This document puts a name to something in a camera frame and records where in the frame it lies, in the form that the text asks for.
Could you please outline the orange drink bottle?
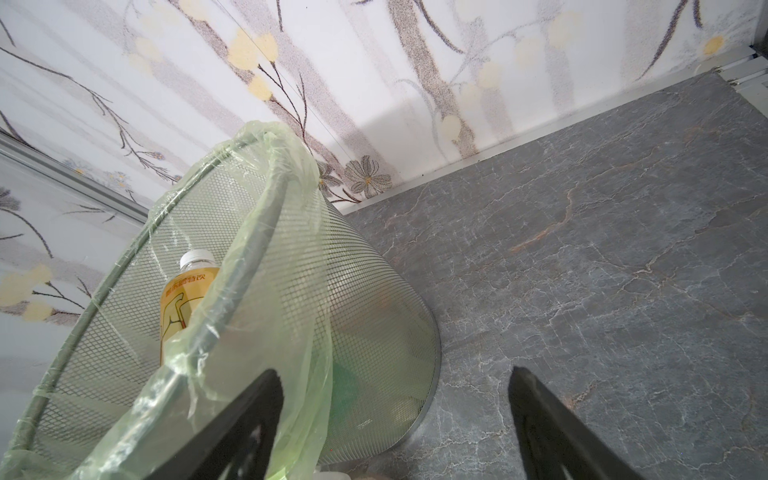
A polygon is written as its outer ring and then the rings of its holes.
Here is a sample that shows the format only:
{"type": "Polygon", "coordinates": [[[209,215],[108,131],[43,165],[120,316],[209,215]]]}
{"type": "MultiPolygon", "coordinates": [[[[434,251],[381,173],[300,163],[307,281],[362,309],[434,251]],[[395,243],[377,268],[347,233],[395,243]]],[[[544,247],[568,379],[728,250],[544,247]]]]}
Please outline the orange drink bottle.
{"type": "Polygon", "coordinates": [[[181,256],[179,274],[163,288],[160,300],[160,364],[167,341],[189,326],[218,272],[214,255],[206,249],[189,250],[181,256]]]}

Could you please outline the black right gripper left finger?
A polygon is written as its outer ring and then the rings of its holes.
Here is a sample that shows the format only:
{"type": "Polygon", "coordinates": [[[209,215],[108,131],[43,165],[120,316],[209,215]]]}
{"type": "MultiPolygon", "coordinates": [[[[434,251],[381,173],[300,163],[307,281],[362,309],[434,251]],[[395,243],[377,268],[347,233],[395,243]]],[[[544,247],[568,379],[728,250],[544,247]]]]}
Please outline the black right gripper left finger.
{"type": "Polygon", "coordinates": [[[264,479],[284,404],[281,379],[264,371],[151,479],[264,479]]]}

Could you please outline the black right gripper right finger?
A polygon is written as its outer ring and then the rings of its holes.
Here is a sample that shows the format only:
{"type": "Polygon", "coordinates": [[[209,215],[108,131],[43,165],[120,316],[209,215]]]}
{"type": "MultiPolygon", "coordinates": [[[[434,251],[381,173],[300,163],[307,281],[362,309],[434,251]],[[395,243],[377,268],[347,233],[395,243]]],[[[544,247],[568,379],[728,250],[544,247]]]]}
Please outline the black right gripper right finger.
{"type": "Polygon", "coordinates": [[[639,479],[529,369],[515,366],[508,398],[529,479],[639,479]]]}

